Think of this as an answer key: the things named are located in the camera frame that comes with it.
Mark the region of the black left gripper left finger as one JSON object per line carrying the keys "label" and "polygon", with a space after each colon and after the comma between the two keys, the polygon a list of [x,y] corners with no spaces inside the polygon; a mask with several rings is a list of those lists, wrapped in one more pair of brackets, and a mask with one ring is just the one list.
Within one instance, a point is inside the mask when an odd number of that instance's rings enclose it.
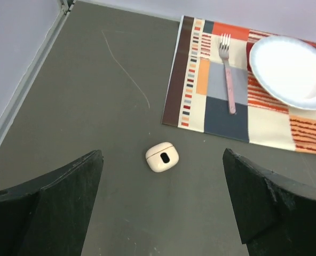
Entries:
{"label": "black left gripper left finger", "polygon": [[93,150],[0,190],[0,255],[81,255],[103,163]]}

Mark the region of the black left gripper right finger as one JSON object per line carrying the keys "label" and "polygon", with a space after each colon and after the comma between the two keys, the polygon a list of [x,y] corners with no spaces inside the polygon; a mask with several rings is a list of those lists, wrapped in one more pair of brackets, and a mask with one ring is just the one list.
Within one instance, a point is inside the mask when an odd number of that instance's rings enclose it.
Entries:
{"label": "black left gripper right finger", "polygon": [[226,149],[223,166],[249,255],[316,255],[316,188]]}

